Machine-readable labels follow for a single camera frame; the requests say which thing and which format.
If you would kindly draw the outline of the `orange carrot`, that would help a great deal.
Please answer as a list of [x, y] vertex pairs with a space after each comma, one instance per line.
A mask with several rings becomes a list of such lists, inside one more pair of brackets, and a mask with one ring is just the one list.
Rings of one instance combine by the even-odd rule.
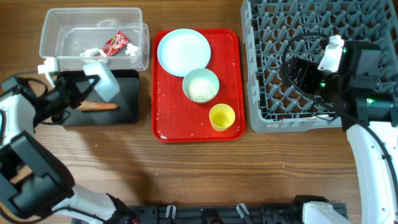
[[78, 107], [80, 111], [110, 111], [116, 110], [119, 105], [114, 103], [94, 102], [94, 101], [83, 101]]

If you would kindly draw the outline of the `red snack wrapper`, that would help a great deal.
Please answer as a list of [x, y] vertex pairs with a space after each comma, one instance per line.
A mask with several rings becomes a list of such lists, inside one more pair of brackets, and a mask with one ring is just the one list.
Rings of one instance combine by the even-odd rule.
[[113, 56], [114, 54], [118, 53], [121, 49], [123, 49], [129, 43], [129, 38], [120, 30], [109, 39], [104, 47], [103, 52], [107, 56]]

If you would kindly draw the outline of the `small white tissue piece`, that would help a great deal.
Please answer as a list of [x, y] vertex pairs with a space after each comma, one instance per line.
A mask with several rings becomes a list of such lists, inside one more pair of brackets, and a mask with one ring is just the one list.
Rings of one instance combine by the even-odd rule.
[[136, 56], [136, 52], [139, 50], [138, 46], [133, 45], [132, 43], [127, 43], [125, 54], [134, 57]]

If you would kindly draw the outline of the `green bowl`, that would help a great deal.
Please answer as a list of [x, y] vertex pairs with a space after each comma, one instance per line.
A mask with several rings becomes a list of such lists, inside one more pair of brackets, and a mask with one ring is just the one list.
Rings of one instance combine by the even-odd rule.
[[195, 79], [195, 78], [205, 78], [205, 79], [210, 80], [210, 81], [215, 85], [215, 88], [216, 88], [216, 94], [215, 94], [215, 96], [218, 94], [218, 91], [219, 91], [219, 89], [220, 89], [220, 81], [218, 80], [217, 75], [216, 75], [214, 72], [212, 72], [211, 70], [207, 69], [207, 68], [198, 68], [198, 69], [192, 70], [191, 72], [189, 72], [189, 73], [183, 78], [182, 88], [183, 88], [184, 94], [186, 95], [186, 97], [187, 97], [188, 99], [190, 99], [190, 98], [189, 98], [188, 95], [187, 95], [187, 86], [188, 86], [189, 82], [192, 81], [192, 80]]

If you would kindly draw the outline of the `white rice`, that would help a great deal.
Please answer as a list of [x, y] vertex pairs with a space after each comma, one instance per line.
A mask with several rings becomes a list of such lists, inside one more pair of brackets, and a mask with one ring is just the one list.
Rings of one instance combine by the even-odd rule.
[[187, 86], [188, 97], [196, 102], [210, 101], [216, 94], [215, 85], [208, 79], [195, 78]]

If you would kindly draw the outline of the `light blue bowl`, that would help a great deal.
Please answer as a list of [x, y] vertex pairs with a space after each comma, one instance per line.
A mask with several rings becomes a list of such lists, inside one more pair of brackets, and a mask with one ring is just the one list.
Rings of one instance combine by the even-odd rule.
[[119, 83], [105, 63], [95, 62], [84, 65], [83, 71], [86, 76], [99, 76], [99, 82], [94, 89], [105, 102], [110, 102], [119, 93]]

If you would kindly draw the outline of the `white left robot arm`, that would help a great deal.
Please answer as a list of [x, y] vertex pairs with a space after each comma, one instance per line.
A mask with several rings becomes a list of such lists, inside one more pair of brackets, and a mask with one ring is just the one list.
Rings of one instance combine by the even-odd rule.
[[119, 93], [111, 70], [103, 62], [86, 64], [81, 75], [60, 71], [56, 58], [37, 69], [51, 83], [41, 95], [30, 86], [29, 72], [1, 83], [1, 215], [11, 223], [31, 223], [52, 216], [75, 223], [139, 223], [139, 216], [120, 199], [79, 186], [67, 167], [35, 137], [35, 127], [47, 118], [75, 109], [96, 91], [104, 101]]

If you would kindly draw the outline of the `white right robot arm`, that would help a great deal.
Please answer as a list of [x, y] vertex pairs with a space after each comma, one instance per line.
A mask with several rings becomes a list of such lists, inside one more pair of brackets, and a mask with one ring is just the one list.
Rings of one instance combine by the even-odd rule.
[[377, 89], [381, 48], [327, 36], [320, 63], [282, 53], [285, 86], [341, 118], [358, 175], [363, 223], [397, 223], [397, 103]]

